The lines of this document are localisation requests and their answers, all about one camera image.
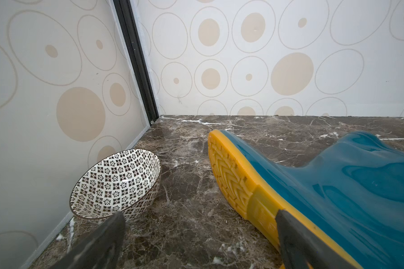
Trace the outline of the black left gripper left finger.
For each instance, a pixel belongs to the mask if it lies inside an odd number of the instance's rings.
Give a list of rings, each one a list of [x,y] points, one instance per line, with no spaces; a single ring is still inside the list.
[[[53,269],[115,269],[125,236],[125,218],[117,212],[81,241]]]

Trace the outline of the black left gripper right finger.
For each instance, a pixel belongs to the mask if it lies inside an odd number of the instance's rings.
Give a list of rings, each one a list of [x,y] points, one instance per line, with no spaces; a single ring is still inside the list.
[[[289,212],[276,215],[281,257],[287,269],[353,269],[354,266],[327,246]]]

